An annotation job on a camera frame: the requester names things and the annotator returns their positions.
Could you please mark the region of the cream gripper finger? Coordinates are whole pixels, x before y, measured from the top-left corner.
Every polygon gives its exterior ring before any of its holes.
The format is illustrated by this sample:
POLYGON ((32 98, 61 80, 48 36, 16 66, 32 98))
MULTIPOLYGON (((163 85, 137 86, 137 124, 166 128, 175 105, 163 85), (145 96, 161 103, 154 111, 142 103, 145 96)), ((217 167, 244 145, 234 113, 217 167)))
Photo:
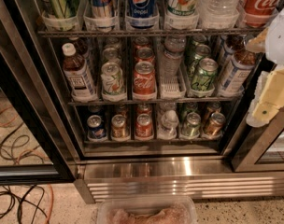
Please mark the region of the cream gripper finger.
POLYGON ((268 29, 265 28, 257 36, 251 37, 246 43, 246 50, 254 53, 265 53, 265 41, 268 29))
POLYGON ((258 128, 268 124, 284 106, 284 65, 271 72, 262 71, 246 117, 247 125, 258 128))

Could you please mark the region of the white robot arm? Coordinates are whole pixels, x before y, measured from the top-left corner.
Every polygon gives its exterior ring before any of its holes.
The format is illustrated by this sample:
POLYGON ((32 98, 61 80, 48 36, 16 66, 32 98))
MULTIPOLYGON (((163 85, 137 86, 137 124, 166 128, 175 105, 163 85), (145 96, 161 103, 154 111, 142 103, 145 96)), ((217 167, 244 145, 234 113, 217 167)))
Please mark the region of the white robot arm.
POLYGON ((249 126, 262 127, 284 106, 284 8, 268 27, 247 42, 246 50, 263 52, 276 65, 271 72, 261 72, 246 117, 249 126))

